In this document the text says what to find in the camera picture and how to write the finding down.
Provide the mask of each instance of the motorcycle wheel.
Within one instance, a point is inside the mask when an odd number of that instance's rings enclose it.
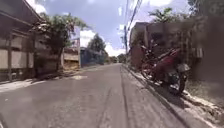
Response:
[[[171,79],[172,84],[169,84],[169,92],[174,95],[181,95],[185,88],[185,79],[183,74],[175,73],[171,76]]]

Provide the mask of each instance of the power line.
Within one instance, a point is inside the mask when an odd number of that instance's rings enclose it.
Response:
[[[132,22],[133,22],[133,20],[134,20],[135,15],[136,15],[137,12],[138,12],[138,9],[139,9],[140,6],[141,6],[141,4],[142,4],[142,0],[138,0],[138,1],[137,1],[137,4],[136,4],[136,6],[135,6],[135,9],[134,9],[133,15],[132,15],[132,17],[131,17],[131,22],[130,22],[128,28],[127,28],[127,31],[130,30],[131,24],[132,24]]]
[[[126,2],[126,10],[125,10],[124,23],[126,23],[126,21],[127,21],[128,10],[129,10],[129,0],[127,0],[127,2]]]

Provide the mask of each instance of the road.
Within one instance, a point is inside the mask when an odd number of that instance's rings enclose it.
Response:
[[[0,120],[4,128],[209,128],[140,86],[121,64],[101,66],[0,93]]]

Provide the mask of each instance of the palm tree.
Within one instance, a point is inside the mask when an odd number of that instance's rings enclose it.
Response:
[[[149,12],[149,16],[154,16],[154,22],[156,23],[165,23],[172,21],[172,8],[165,8],[163,11],[160,11],[159,9],[156,9],[154,12]]]
[[[74,33],[74,27],[78,26],[81,29],[89,27],[83,20],[78,17],[68,15],[48,16],[40,14],[43,21],[34,25],[32,32],[35,35],[40,35],[44,38],[41,42],[51,48],[53,54],[58,55],[58,63],[56,70],[59,69],[60,56],[63,48],[70,42],[71,35]]]

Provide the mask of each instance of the utility pole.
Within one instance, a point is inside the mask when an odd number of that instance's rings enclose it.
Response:
[[[127,26],[124,26],[124,46],[125,46],[125,58],[126,58],[126,63],[128,60],[128,41],[127,41]]]

